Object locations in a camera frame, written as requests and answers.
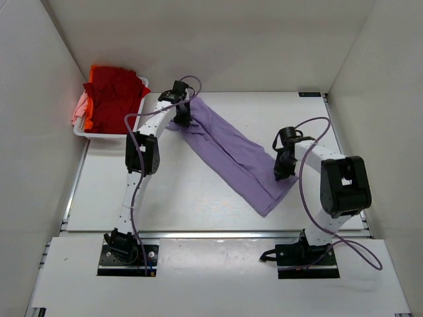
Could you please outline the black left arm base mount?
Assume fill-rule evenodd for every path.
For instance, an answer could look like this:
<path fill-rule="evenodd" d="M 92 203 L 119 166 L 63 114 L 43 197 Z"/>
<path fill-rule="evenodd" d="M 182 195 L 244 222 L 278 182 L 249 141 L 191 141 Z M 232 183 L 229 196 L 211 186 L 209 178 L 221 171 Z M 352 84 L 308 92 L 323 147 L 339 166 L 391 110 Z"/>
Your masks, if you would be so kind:
<path fill-rule="evenodd" d="M 128 232 L 114 229 L 103 236 L 97 275 L 112 277 L 155 277 L 159 259 L 158 244 L 140 244 Z"/>

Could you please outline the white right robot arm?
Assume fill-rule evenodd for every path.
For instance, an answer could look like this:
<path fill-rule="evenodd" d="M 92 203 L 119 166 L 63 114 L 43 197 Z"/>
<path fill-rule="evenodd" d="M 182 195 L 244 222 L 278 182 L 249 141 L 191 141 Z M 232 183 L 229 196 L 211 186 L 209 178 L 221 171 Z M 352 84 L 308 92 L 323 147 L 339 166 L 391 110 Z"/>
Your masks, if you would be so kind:
<path fill-rule="evenodd" d="M 277 152 L 276 181 L 295 176 L 297 165 L 301 169 L 308 166 L 320 175 L 321 210 L 311 219 L 312 224 L 302 230 L 299 241 L 291 245 L 297 259 L 309 265 L 325 253 L 345 222 L 371 205 L 364 160 L 331 151 L 294 127 L 279 130 L 272 148 Z"/>

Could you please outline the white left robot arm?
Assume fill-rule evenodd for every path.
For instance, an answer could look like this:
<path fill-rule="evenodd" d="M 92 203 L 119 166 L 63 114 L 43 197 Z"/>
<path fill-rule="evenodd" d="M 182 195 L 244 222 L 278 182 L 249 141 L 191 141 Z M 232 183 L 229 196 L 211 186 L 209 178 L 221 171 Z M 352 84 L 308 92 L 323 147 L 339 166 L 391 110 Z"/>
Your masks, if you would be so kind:
<path fill-rule="evenodd" d="M 117 227 L 104 235 L 110 253 L 123 265 L 147 265 L 147 252 L 136 229 L 135 209 L 141 204 L 152 175 L 158 171 L 160 136 L 173 120 L 182 126 L 190 123 L 191 90 L 182 79 L 176 80 L 172 89 L 160 94 L 154 111 L 147 114 L 147 121 L 127 135 L 125 165 L 128 173 L 124 200 Z"/>

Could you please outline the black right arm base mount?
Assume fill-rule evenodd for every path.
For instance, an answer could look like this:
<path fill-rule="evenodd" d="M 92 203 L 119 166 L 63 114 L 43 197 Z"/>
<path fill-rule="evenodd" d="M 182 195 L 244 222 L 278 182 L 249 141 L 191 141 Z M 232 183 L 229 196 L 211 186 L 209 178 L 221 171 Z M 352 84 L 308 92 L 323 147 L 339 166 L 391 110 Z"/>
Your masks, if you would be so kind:
<path fill-rule="evenodd" d="M 312 246 L 302 232 L 296 242 L 276 244 L 259 257 L 276 262 L 278 279 L 338 279 L 340 273 L 330 243 Z"/>

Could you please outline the purple t shirt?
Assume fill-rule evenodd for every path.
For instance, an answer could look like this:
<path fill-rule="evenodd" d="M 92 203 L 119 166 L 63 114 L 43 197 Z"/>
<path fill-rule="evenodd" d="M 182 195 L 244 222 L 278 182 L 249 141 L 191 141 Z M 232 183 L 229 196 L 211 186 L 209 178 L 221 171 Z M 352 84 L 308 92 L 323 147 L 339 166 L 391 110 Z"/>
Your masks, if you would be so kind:
<path fill-rule="evenodd" d="M 287 196 L 296 176 L 276 181 L 275 159 L 264 148 L 246 138 L 214 112 L 201 98 L 190 103 L 188 127 L 169 122 L 167 129 L 179 131 L 191 149 L 239 194 L 260 216 L 265 217 Z"/>

